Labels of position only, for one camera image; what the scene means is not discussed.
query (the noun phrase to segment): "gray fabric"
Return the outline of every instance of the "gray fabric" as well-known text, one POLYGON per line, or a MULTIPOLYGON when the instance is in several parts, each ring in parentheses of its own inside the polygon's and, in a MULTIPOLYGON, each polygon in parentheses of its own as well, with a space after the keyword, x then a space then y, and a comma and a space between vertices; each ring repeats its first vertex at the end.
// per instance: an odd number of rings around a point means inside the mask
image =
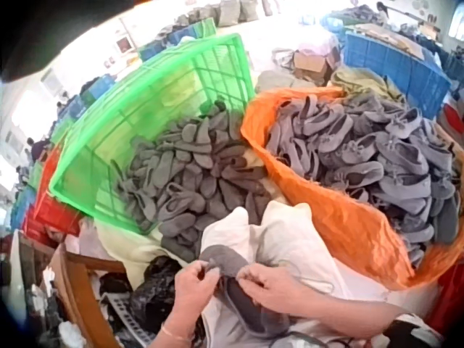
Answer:
POLYGON ((241 289, 236 276, 248 262, 240 254, 228 246, 212 245, 200 254, 199 259, 208 262, 207 269, 219 267, 221 279, 216 295, 236 313, 246 331, 255 337, 269 339, 288 331, 290 320, 287 315, 253 303, 241 289))

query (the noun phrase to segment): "sack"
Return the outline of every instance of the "sack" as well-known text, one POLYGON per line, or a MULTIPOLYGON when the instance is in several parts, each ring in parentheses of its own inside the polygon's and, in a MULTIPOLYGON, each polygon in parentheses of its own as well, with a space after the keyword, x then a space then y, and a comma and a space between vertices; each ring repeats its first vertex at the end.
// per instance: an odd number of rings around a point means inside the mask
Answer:
POLYGON ((237 25, 240 17, 239 0, 222 0, 220 2, 220 16, 218 27, 237 25))
POLYGON ((246 22, 259 20, 265 17, 264 9, 262 9, 261 0, 240 0, 241 13, 245 17, 246 22))
MULTIPOLYGON (((435 281, 455 263, 464 248, 464 217, 460 218, 459 234, 453 245, 429 247, 419 269, 414 271, 403 241, 382 212, 358 203, 346 194, 300 178, 264 148, 282 102, 291 98, 303 99, 308 94, 327 100, 343 96, 337 87, 276 89, 259 94, 246 109, 241 134, 265 163, 270 178, 290 204, 306 202, 311 206, 312 220, 328 250, 353 270, 391 290, 435 281)), ((455 153, 461 164, 464 163, 463 150, 455 153)))

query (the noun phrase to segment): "finger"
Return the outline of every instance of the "finger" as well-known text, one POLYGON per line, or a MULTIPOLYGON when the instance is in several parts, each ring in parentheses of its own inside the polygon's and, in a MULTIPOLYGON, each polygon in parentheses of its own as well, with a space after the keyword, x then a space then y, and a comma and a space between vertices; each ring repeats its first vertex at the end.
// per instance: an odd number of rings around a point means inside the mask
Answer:
POLYGON ((262 305, 262 302, 265 301, 266 299, 266 290, 257 285, 254 281, 249 281, 247 279, 240 279, 239 280, 239 285, 247 294, 250 296, 253 300, 259 302, 262 305))
POLYGON ((200 260, 193 261, 190 265, 185 267, 184 270, 186 273, 190 273, 193 276, 198 276, 203 271, 203 269, 206 267, 207 264, 208 262, 205 262, 205 261, 200 261, 200 260))
POLYGON ((252 279, 259 283, 266 283, 269 276, 269 271, 272 268, 266 267, 259 263, 252 263, 249 266, 243 267, 237 274, 237 279, 252 279))
POLYGON ((208 289, 214 290, 216 285, 218 284, 220 278, 220 270, 218 267, 213 268, 212 270, 208 270, 207 273, 204 275, 202 280, 203 286, 208 289))

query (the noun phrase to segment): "cardboard box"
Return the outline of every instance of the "cardboard box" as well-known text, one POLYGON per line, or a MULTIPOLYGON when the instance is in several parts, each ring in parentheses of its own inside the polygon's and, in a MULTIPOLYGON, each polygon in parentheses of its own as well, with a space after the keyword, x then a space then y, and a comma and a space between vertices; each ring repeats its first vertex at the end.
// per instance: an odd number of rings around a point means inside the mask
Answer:
POLYGON ((340 52, 337 47, 334 47, 327 56, 303 54, 296 51, 294 55, 294 75, 305 80, 310 78, 317 85, 322 86, 330 80, 339 62, 340 52))

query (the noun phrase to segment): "forearm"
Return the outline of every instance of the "forearm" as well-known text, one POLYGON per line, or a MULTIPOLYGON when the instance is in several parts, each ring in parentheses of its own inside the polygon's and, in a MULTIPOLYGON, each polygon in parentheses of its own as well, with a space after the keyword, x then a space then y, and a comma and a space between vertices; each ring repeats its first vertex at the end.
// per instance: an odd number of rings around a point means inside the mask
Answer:
POLYGON ((406 310, 385 302, 364 302, 321 295, 305 317, 356 339, 369 339, 384 332, 406 310))
POLYGON ((194 336, 197 319, 198 316, 196 315, 187 315, 173 309, 164 323, 165 330, 171 335, 163 330, 159 330, 157 338, 148 348, 190 348, 191 342, 189 339, 194 336))

